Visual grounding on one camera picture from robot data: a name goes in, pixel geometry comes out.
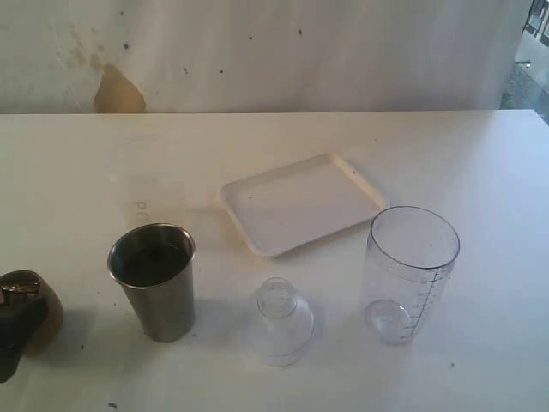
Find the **dark object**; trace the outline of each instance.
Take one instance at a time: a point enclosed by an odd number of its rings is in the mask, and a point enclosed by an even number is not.
[[[11,378],[23,353],[32,354],[55,336],[63,321],[61,302],[30,270],[0,277],[0,383]]]
[[[157,342],[173,342],[194,323],[192,258],[195,243],[174,225],[155,223],[125,234],[107,265],[126,293],[143,329]]]

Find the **metal cup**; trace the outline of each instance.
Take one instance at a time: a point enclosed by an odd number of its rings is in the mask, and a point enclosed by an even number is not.
[[[132,284],[124,266],[139,251],[168,245],[184,253],[188,263],[170,279],[159,279],[150,286]],[[122,286],[147,335],[156,342],[173,342],[194,323],[192,260],[195,242],[181,227],[154,223],[138,227],[120,238],[112,247],[107,266],[112,278]]]

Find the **white wall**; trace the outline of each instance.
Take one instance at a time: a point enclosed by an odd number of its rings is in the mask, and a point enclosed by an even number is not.
[[[529,4],[2,0],[0,112],[92,112],[105,63],[113,111],[495,108]]]

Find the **tray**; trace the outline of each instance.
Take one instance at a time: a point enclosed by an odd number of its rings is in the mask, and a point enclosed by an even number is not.
[[[221,198],[249,248],[270,257],[367,221],[389,207],[337,154],[228,183]]]

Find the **white table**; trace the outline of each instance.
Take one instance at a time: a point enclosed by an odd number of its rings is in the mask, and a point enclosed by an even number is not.
[[[177,141],[192,208],[197,319],[172,344],[142,334],[106,271],[124,220],[105,164],[113,141],[140,133]],[[225,182],[325,152],[461,236],[407,346],[378,344],[358,312],[367,225],[267,259],[219,206]],[[66,316],[0,385],[2,411],[549,410],[549,129],[532,111],[2,116],[0,179],[0,273],[38,271]],[[237,331],[271,276],[317,320],[309,353],[282,369],[246,357]]]

